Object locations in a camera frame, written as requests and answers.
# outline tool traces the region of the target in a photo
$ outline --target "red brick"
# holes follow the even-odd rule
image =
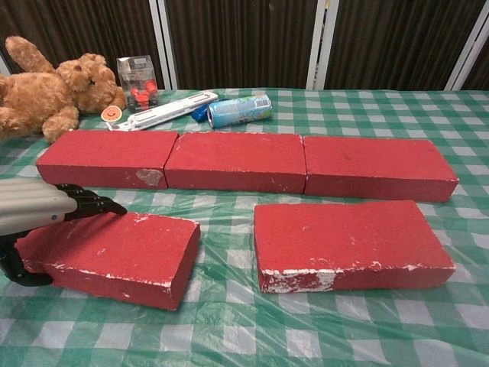
[[[35,229],[17,247],[27,268],[59,287],[175,310],[199,237],[188,219],[109,213]]]
[[[75,130],[63,134],[37,160],[49,184],[166,189],[164,165],[176,132]]]
[[[306,195],[445,202],[458,178],[429,140],[306,136]]]
[[[410,200],[258,205],[254,235],[263,292],[435,287],[455,270]]]
[[[165,166],[169,187],[302,193],[306,164],[295,134],[196,132],[180,136]]]

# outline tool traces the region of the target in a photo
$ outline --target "orange lid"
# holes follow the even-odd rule
[[[102,111],[100,117],[102,117],[102,120],[104,121],[115,122],[122,117],[122,111],[117,106],[109,106]]]

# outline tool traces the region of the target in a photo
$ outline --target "blue object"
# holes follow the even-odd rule
[[[194,112],[192,112],[192,118],[197,122],[205,122],[207,121],[207,107],[209,105],[202,105]]]

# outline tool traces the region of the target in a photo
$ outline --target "table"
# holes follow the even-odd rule
[[[225,130],[429,138],[436,144],[461,180],[448,203],[419,204],[456,263],[446,285],[259,291],[252,235],[257,203],[362,200],[101,189],[96,191],[131,211],[200,222],[200,252],[180,309],[166,312],[56,287],[23,288],[0,276],[0,365],[489,365],[489,92],[217,92],[235,98],[263,90],[274,105],[272,120]],[[166,91],[162,98],[191,94]],[[104,125],[90,116],[81,128]],[[184,116],[157,129],[210,128]],[[34,162],[47,146],[38,136],[1,144],[0,175],[37,177]]]

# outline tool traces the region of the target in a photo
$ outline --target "teddy bear head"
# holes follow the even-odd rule
[[[75,106],[81,112],[101,112],[114,99],[115,75],[101,55],[84,54],[79,59],[64,61],[56,73],[71,89]]]

